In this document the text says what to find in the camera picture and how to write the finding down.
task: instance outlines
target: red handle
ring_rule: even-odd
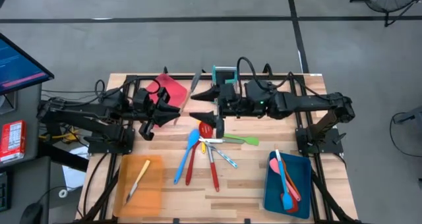
[[[211,173],[212,173],[212,181],[214,181],[214,187],[216,188],[216,191],[219,192],[220,185],[218,184],[216,164],[214,162],[211,163]]]
[[[192,149],[192,155],[191,155],[191,160],[189,162],[189,167],[187,168],[187,173],[186,173],[186,185],[189,185],[191,183],[191,179],[192,179],[192,170],[193,170],[193,159],[195,158],[195,150],[196,147],[200,144],[200,142],[196,142],[196,144],[193,146]]]

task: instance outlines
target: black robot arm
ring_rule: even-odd
[[[279,92],[269,82],[259,80],[261,87],[255,80],[245,84],[246,97],[235,93],[233,84],[214,85],[211,89],[191,96],[191,99],[201,101],[217,100],[218,112],[190,113],[190,116],[217,128],[216,135],[224,135],[224,118],[227,116],[242,116],[261,118],[265,115],[273,119],[283,119],[294,112],[322,111],[328,113],[310,130],[315,139],[332,128],[337,123],[347,123],[355,117],[351,107],[351,100],[341,93],[314,96],[295,96],[289,92]]]
[[[118,88],[106,91],[98,104],[53,98],[40,103],[37,118],[47,128],[48,124],[65,123],[91,131],[93,135],[85,137],[89,143],[106,143],[110,148],[131,147],[134,134],[122,125],[124,120],[141,121],[140,135],[145,140],[152,140],[154,125],[163,126],[180,116],[179,108],[167,104],[170,96],[165,88],[158,90],[157,103],[149,95],[144,88],[139,89],[132,104]]]

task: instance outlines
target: red and white box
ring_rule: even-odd
[[[25,145],[25,121],[16,121],[3,125],[0,141],[0,162],[6,163],[23,158]]]

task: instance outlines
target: concrete floor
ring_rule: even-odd
[[[295,5],[298,16],[382,16],[348,0],[295,0]],[[233,15],[289,16],[290,10],[287,0],[6,0],[0,9],[1,19]],[[422,15],[422,4],[407,15]],[[329,92],[353,100],[357,116],[339,128],[347,132],[347,173],[360,220],[420,223],[422,159],[399,153],[388,125],[393,114],[422,105],[417,82],[422,21],[388,28],[382,21],[299,25],[310,72],[324,75]],[[210,70],[233,65],[242,55],[257,70],[269,62],[274,72],[301,72],[290,21],[0,24],[0,31],[56,75],[43,85],[52,90],[91,90],[111,72]],[[422,155],[415,123],[395,126],[393,135],[403,150]],[[52,223],[74,217],[74,196],[51,210]]]

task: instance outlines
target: monitor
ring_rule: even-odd
[[[51,72],[0,33],[0,96],[53,78]]]

